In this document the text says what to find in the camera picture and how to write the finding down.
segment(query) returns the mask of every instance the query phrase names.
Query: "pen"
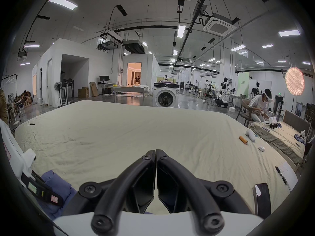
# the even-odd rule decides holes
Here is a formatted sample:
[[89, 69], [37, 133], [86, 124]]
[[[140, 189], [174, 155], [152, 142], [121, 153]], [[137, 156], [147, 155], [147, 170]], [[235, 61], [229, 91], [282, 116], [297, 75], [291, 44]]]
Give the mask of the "pen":
[[282, 175], [282, 172], [279, 170], [279, 168], [276, 166], [276, 170], [278, 171], [278, 173], [280, 174], [280, 176], [281, 176], [281, 178], [282, 178], [282, 180], [283, 180], [283, 182], [285, 183], [285, 184], [287, 184], [287, 181], [286, 181], [286, 179], [284, 178], [284, 176]]

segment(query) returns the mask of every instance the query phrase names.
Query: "round softbox light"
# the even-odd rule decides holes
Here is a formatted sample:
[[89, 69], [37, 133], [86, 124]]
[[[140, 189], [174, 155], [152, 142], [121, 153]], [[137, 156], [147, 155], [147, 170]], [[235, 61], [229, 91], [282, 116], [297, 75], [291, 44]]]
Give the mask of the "round softbox light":
[[304, 90], [303, 73], [297, 67], [290, 67], [285, 74], [285, 82], [291, 94], [301, 95]]

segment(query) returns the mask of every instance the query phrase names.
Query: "monitor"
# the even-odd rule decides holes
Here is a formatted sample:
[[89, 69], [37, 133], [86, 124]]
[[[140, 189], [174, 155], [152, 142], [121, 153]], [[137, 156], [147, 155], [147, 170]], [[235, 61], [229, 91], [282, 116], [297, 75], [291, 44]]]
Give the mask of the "monitor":
[[100, 81], [109, 81], [109, 76], [108, 75], [106, 75], [106, 76], [100, 75]]

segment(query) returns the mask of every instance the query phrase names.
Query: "white shirt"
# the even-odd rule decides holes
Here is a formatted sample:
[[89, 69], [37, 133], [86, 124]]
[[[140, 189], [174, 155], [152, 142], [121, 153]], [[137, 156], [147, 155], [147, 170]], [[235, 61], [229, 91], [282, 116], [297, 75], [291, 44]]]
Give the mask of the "white shirt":
[[252, 100], [250, 101], [250, 104], [248, 105], [250, 108], [260, 108], [262, 109], [265, 113], [267, 113], [267, 106], [268, 106], [268, 101], [262, 101], [262, 95], [258, 94]]

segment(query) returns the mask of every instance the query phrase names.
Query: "wrinkled sheet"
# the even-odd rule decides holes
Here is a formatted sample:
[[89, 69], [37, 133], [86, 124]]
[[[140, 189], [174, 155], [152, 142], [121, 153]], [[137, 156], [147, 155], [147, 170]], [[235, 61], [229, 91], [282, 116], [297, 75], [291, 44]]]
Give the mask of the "wrinkled sheet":
[[[253, 211], [253, 187], [267, 183], [274, 211], [289, 194], [275, 169], [285, 160], [245, 133], [246, 127], [222, 113], [86, 100], [21, 124], [15, 139], [23, 151], [35, 151], [34, 171], [53, 170], [76, 190], [88, 181], [116, 178], [149, 150], [162, 149], [197, 178], [232, 183]], [[168, 213], [157, 190], [147, 211]]]
[[[276, 146], [287, 155], [294, 164], [301, 163], [305, 145], [294, 138], [294, 135], [299, 134], [299, 132], [283, 121], [281, 121], [280, 124], [282, 128], [271, 129], [269, 125], [256, 121], [250, 124], [250, 129], [265, 141]], [[270, 132], [264, 130], [262, 127], [268, 128]]]

